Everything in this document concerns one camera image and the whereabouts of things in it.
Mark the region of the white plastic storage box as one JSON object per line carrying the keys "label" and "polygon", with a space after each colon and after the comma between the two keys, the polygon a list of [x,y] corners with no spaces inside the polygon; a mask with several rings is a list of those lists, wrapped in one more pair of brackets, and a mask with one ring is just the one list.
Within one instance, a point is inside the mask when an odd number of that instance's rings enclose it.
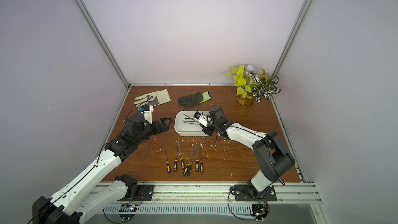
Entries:
{"label": "white plastic storage box", "polygon": [[[177,113],[174,129],[180,136],[206,136],[201,125],[185,124],[182,122],[183,120],[186,120],[186,117],[183,114],[193,117],[195,112],[197,111],[181,111]],[[209,111],[199,112],[203,112],[206,117],[209,116]]]}

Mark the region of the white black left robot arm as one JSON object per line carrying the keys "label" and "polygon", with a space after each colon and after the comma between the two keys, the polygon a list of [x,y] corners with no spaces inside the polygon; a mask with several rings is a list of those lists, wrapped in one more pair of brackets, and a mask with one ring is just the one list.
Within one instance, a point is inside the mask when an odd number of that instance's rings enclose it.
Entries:
{"label": "white black left robot arm", "polygon": [[97,158],[78,176],[51,197],[40,197],[32,205],[32,224],[84,224],[99,211],[124,198],[141,201],[137,180],[124,174],[93,196],[89,193],[113,169],[124,162],[138,146],[153,135],[167,132],[172,118],[152,120],[144,111],[124,121],[116,138],[105,144]]}

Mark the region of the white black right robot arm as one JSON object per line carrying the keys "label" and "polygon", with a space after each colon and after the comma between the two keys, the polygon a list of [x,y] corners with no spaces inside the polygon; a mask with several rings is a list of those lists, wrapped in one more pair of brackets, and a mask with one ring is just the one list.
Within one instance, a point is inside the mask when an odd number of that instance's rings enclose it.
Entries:
{"label": "white black right robot arm", "polygon": [[228,140],[239,142],[253,150],[260,170],[248,182],[248,194],[253,199],[265,197],[266,190],[295,166],[295,158],[289,147],[276,132],[264,133],[246,128],[233,120],[227,120],[221,108],[209,111],[203,132],[216,133]]}

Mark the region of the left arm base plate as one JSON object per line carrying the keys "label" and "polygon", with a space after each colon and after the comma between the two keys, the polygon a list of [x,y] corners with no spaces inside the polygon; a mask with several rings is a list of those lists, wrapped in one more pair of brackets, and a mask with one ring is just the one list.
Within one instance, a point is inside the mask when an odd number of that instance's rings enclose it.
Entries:
{"label": "left arm base plate", "polygon": [[154,185],[138,184],[127,190],[127,194],[119,201],[150,202],[154,193]]}

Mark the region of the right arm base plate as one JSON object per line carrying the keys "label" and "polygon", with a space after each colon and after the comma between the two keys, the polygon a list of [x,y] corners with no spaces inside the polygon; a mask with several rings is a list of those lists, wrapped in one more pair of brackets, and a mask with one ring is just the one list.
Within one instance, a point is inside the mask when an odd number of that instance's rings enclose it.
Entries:
{"label": "right arm base plate", "polygon": [[238,184],[230,187],[229,190],[236,201],[277,201],[276,191],[272,185],[262,191],[257,191],[254,186]]}

